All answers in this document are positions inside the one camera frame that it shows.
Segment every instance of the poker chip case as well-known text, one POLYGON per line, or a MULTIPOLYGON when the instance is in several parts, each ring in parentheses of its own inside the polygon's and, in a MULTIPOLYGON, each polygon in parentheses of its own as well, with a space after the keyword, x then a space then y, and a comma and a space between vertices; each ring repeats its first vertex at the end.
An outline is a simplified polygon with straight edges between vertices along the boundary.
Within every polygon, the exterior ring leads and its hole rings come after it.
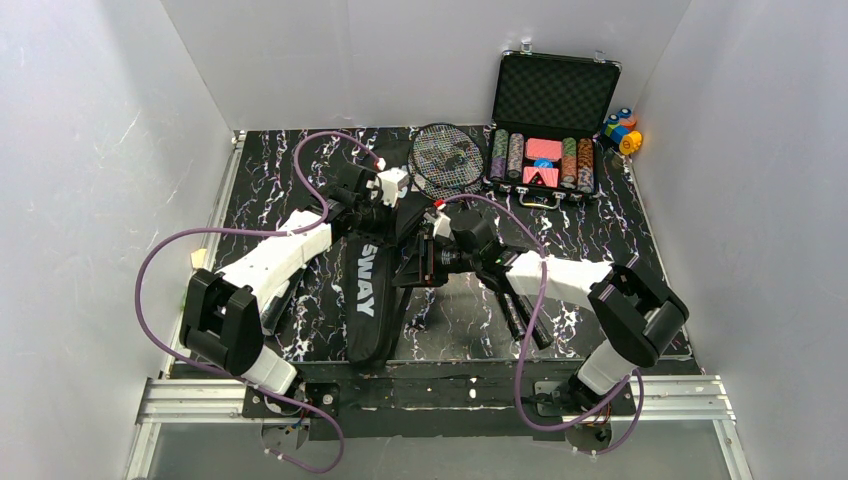
MULTIPOLYGON (((509 50, 501 57, 498 84, 492 109, 492 132, 504 129, 510 135, 520 133, 524 139, 540 138, 563 141, 566 138, 592 139, 594 179, 592 191, 545 185, 528 185, 521 178, 492 178, 490 142, 486 158, 484 183, 495 191, 518 194, 526 207, 557 209, 562 201, 583 202, 598 193, 602 148, 598 134, 603 126, 621 65, 595 58, 568 57, 534 53, 529 44, 521 51, 509 50)), ((532 160, 523 159, 524 166, 532 160)))

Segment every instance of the glass panel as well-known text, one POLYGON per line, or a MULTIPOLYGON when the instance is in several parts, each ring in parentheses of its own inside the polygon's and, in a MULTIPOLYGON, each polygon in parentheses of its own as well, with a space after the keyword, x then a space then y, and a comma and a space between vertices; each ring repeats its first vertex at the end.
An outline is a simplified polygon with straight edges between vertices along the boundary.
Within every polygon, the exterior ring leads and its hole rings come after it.
MULTIPOLYGON (((259 432, 259 425, 163 425, 148 478, 315 478, 266 456, 259 432)), ((275 448, 279 441, 280 450, 294 452, 295 434, 266 432, 265 437, 275 448)), ((306 442, 297 454, 313 465, 324 465, 336 455, 337 447, 336 442, 306 442)), ((321 478, 566 477, 730 478, 711 421, 642 423, 622 447, 597 461, 573 455, 565 442, 537 442, 529 437, 351 439, 346 441, 342 463, 321 478)))

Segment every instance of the black bracket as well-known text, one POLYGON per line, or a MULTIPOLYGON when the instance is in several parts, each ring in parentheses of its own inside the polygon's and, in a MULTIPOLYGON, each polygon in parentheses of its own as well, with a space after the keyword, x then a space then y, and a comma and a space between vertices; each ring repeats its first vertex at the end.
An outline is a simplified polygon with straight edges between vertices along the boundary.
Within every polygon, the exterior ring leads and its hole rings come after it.
POLYGON ((615 351, 643 368, 656 365, 689 309, 638 255, 616 263, 592 286, 589 302, 615 351))
POLYGON ((250 369, 264 345, 250 287, 237 288, 208 270, 195 272, 186 292, 180 343, 232 375, 250 369))

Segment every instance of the stack of poker chips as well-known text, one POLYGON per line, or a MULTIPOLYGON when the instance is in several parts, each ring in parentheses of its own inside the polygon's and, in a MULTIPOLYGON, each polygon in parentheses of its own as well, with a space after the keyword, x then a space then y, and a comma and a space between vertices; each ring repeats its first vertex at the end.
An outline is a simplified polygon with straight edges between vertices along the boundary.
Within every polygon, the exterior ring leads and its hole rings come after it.
POLYGON ((506 172, 506 156, 509 148, 509 132, 498 130, 495 132, 495 145, 492 148, 492 167, 489 169, 489 178, 503 180, 506 172))
POLYGON ((509 153, 506 159, 506 175, 510 180, 521 178, 521 162, 524 160, 524 135, 513 133, 509 136, 509 153))
POLYGON ((577 189, 592 193, 595 185, 592 173, 592 140, 581 138, 577 144, 577 189))
POLYGON ((562 164, 560 166, 560 186, 574 188, 577 181, 577 140, 566 138, 562 141, 562 164))

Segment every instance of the white wall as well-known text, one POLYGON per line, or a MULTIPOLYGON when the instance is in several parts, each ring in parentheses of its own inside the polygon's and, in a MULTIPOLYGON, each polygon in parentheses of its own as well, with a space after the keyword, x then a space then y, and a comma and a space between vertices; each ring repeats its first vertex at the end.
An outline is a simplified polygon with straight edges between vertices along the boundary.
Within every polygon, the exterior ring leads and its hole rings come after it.
POLYGON ((845 478, 848 4, 693 0, 636 173, 757 478, 845 478))
POLYGON ((623 62, 632 106, 688 0, 163 0, 232 129, 491 119, 500 53, 623 62))
POLYGON ((159 2, 4 1, 0 72, 0 477, 118 478, 230 133, 159 2))

